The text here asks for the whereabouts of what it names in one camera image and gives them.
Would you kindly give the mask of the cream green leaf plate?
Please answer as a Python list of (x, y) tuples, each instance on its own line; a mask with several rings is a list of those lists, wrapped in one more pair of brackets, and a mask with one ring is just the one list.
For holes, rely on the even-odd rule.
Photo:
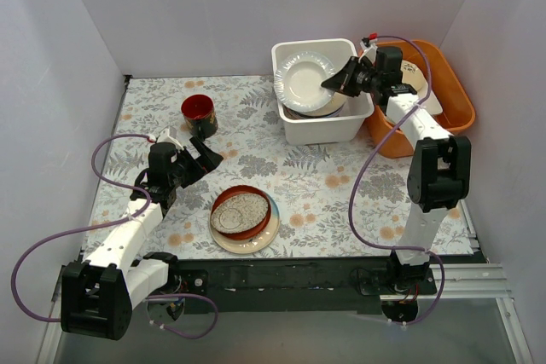
[(332, 100), (325, 106), (318, 108), (317, 110), (310, 111), (308, 113), (297, 114), (302, 118), (329, 118), (339, 114), (340, 110), (346, 104), (347, 97), (340, 93), (335, 93)]

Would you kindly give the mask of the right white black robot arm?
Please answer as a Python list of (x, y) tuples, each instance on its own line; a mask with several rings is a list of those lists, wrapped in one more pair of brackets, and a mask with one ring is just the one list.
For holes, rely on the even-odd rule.
[(407, 177), (411, 200), (402, 237), (390, 247), (386, 270), (374, 279), (393, 292), (405, 293), (427, 280), (433, 241), (449, 210), (469, 190), (471, 143), (439, 125), (425, 108), (428, 91), (404, 83), (403, 52), (363, 40), (363, 52), (353, 56), (333, 77), (322, 82), (328, 90), (357, 97), (372, 96), (375, 105), (401, 130), (414, 153)]

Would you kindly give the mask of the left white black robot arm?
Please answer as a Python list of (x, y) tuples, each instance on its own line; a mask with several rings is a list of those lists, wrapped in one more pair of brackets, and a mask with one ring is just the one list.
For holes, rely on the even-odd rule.
[(172, 137), (153, 142), (148, 166), (131, 189), (123, 222), (85, 260), (65, 267), (61, 277), (64, 332), (119, 340), (140, 302), (156, 290), (171, 296), (180, 289), (182, 276), (171, 268), (175, 256), (160, 253), (140, 263), (133, 261), (170, 210), (177, 190), (198, 182), (223, 160), (199, 138), (190, 142), (196, 157)]

